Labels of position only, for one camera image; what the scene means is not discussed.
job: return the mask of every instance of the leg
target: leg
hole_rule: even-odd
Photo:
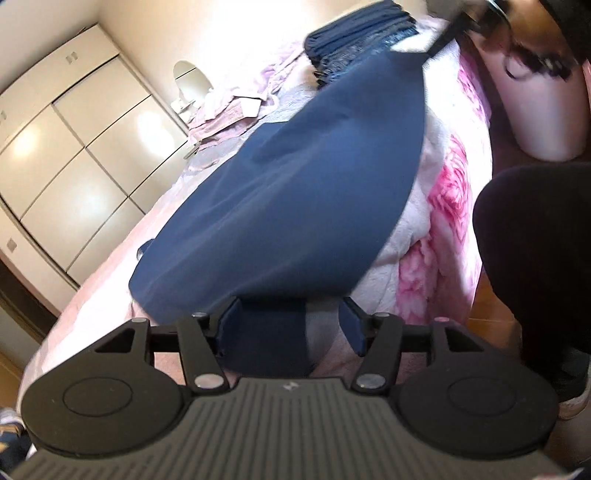
[[[581,395],[586,384],[590,224],[591,164],[584,163],[504,172],[474,210],[485,271],[522,326],[524,361],[560,401]]]

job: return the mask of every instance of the circular pad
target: circular pad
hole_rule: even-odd
[[[419,438],[469,458],[498,459],[543,445],[558,413],[541,377],[486,353],[453,353],[402,385],[398,409]]]
[[[176,424],[182,406],[178,385],[145,362],[83,352],[33,383],[22,413],[38,447],[93,457],[154,441]]]
[[[121,380],[86,378],[66,390],[64,403],[78,415],[105,417],[123,410],[133,396],[129,385]]]

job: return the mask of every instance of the white cabinet door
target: white cabinet door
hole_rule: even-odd
[[[76,290],[47,263],[1,207],[0,251],[51,305],[60,312],[66,308]]]
[[[144,213],[148,213],[158,199],[178,180],[187,164],[184,156],[192,149],[192,145],[185,143],[131,194],[131,198]]]
[[[125,200],[84,150],[39,195],[22,224],[64,270]]]
[[[76,258],[68,270],[70,276],[82,285],[125,240],[143,216],[144,214],[131,200],[126,200]]]
[[[47,105],[33,88],[29,72],[0,95],[0,151]]]
[[[118,54],[113,42],[97,25],[37,63],[30,70],[31,82],[38,96],[49,104]]]
[[[117,58],[70,89],[55,106],[76,135],[89,145],[149,95]]]
[[[82,150],[64,122],[47,107],[0,154],[0,194],[21,218],[59,171]]]
[[[186,141],[178,125],[150,97],[111,125],[89,150],[130,194]]]

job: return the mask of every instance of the oval mirror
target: oval mirror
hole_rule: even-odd
[[[178,61],[173,69],[174,79],[187,102],[194,102],[193,106],[199,106],[207,95],[212,83],[201,70],[189,61]]]

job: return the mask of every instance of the ribbed black surface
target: ribbed black surface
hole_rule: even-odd
[[[195,401],[175,431],[142,451],[86,461],[40,452],[13,477],[531,480],[558,472],[541,453],[477,462],[436,451],[410,435],[384,400],[352,394],[337,379],[244,379],[223,397]]]

